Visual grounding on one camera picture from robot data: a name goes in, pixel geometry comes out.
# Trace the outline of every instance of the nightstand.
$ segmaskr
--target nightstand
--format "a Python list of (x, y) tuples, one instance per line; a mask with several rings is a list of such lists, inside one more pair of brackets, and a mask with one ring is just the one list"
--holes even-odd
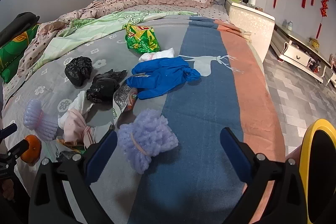
[(225, 0), (225, 8), (231, 23), (252, 33), (252, 45), (263, 62), (271, 42), (275, 18), (245, 5), (245, 3), (237, 3), (232, 0)]

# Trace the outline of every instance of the gray bedsheet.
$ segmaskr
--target gray bedsheet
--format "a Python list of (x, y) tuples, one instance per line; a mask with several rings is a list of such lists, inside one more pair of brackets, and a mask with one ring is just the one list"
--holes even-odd
[[(161, 49), (167, 50), (172, 47), (175, 56), (177, 56), (188, 27), (188, 18), (189, 16), (167, 16), (161, 20), (144, 22), (140, 25), (154, 27)], [(73, 86), (64, 73), (65, 65), (72, 58), (78, 56), (91, 58), (94, 66), (90, 80), (86, 81), (80, 88)], [(18, 126), (17, 132), (6, 138), (7, 148), (11, 148), (28, 134), (35, 134), (34, 131), (28, 130), (22, 124), (23, 111), (29, 100), (41, 100), (42, 109), (46, 113), (61, 116), (78, 93), (91, 86), (92, 79), (96, 74), (104, 73), (110, 69), (115, 71), (126, 69), (128, 71), (127, 77), (129, 77), (132, 75), (131, 69), (138, 63), (139, 56), (134, 51), (127, 49), (125, 30), (123, 30), (94, 42), (83, 44), (58, 60), (45, 64), (15, 93), (2, 112), (4, 127), (13, 121)], [(137, 100), (133, 111), (120, 117), (118, 125), (132, 121), (132, 118), (143, 109), (162, 110), (165, 101), (166, 95), (147, 100)], [(87, 124), (89, 126), (100, 126), (112, 122), (113, 112), (111, 107), (111, 105), (94, 105), (86, 119)], [(48, 156), (48, 151), (44, 143), (41, 159), (45, 156)], [(41, 159), (35, 166), (28, 166), (18, 160), (18, 174), (28, 193), (31, 192)], [(127, 222), (140, 177), (131, 169), (117, 147), (98, 182), (91, 185), (101, 205), (115, 223)]]

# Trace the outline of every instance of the white cabinet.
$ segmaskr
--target white cabinet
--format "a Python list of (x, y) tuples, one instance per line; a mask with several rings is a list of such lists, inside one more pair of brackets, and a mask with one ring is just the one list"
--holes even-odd
[(231, 0), (225, 1), (225, 7), (231, 23), (252, 33), (252, 45), (263, 62), (272, 38), (274, 17)]
[(283, 62), (286, 61), (295, 67), (303, 70), (309, 75), (313, 76), (320, 83), (323, 83), (323, 76), (326, 72), (326, 64), (321, 62), (321, 68), (318, 73), (314, 73), (308, 67), (311, 57), (305, 52), (299, 50), (294, 44), (285, 40), (283, 35), (280, 35), (276, 30), (273, 31), (273, 36), (271, 40), (271, 47), (274, 49), (278, 56), (278, 60)]

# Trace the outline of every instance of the lavender yarn bundle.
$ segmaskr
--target lavender yarn bundle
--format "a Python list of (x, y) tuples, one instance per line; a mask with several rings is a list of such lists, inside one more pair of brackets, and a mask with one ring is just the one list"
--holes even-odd
[(122, 124), (118, 131), (118, 145), (124, 151), (131, 167), (139, 174), (148, 169), (151, 157), (173, 149), (179, 144), (161, 112), (146, 109), (134, 122)]
[(38, 100), (29, 101), (23, 116), (23, 125), (30, 130), (35, 130), (43, 141), (52, 141), (58, 128), (57, 117), (44, 113)]

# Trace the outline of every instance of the gray tiled floor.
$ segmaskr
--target gray tiled floor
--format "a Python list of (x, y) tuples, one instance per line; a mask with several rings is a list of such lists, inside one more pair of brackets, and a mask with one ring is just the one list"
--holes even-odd
[(336, 89), (298, 69), (280, 63), (270, 47), (263, 62), (265, 78), (285, 139), (286, 154), (302, 143), (306, 129), (318, 118), (336, 125)]

